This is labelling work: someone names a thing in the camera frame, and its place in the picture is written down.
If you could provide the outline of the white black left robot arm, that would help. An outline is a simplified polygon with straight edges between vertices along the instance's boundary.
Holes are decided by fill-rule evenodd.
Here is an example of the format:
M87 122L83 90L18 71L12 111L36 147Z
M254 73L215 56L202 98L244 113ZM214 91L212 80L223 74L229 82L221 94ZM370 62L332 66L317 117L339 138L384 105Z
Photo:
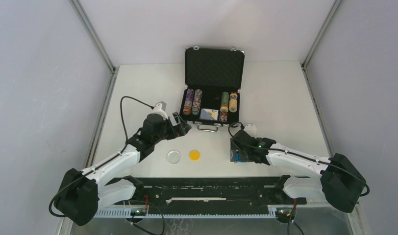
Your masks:
M124 170L140 163L150 155L155 146L164 140L185 136L191 125L177 112L164 118L149 114L143 126L129 139L124 147L98 164L83 170L71 168L61 182L58 193L49 203L49 212L55 217L67 217L83 226L107 206L128 200L132 204L143 201L145 192L128 179L117 178Z

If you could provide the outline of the black poker set case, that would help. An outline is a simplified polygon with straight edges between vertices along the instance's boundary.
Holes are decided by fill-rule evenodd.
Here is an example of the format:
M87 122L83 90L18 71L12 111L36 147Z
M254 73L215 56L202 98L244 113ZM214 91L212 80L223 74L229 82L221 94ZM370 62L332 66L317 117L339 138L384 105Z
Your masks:
M184 50L184 91L180 105L180 116L192 123L199 131L217 132L220 127L228 127L238 122L240 116L241 85L245 64L245 52L232 48L187 47ZM200 110L202 108L220 111L223 92L238 94L238 109L228 111L227 122L201 120L198 115L182 113L188 89L203 91Z

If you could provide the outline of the yellow blue chip stack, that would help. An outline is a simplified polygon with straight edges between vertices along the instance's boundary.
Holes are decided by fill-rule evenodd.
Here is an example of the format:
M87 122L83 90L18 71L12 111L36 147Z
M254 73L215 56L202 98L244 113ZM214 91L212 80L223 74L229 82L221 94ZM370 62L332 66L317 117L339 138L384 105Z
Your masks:
M229 96L229 111L232 113L237 112L238 109L238 94L232 92Z

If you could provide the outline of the green yellow chip stack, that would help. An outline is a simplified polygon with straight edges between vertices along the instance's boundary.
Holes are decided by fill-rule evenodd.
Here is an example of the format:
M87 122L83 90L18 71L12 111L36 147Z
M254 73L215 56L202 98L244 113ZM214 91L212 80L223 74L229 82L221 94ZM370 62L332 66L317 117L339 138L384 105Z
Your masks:
M229 93L228 92L222 93L220 111L222 113L227 113L229 111Z

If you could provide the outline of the playing card deck box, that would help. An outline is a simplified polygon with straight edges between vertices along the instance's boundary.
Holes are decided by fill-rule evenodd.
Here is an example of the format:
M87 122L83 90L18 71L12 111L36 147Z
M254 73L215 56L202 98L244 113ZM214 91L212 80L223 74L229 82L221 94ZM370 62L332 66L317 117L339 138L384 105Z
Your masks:
M219 111L215 109L202 108L200 110L199 118L201 120L217 121L219 116Z

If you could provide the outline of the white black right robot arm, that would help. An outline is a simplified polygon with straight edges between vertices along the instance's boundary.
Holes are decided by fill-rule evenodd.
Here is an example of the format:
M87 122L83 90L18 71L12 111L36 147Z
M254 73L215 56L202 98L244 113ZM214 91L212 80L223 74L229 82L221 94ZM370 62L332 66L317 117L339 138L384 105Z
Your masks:
M323 157L288 148L256 135L254 124L236 123L225 132L192 131L174 144L176 150L199 157L182 164L182 177L282 177L274 190L277 202L305 198L325 201L352 212L371 189L350 160L341 154Z

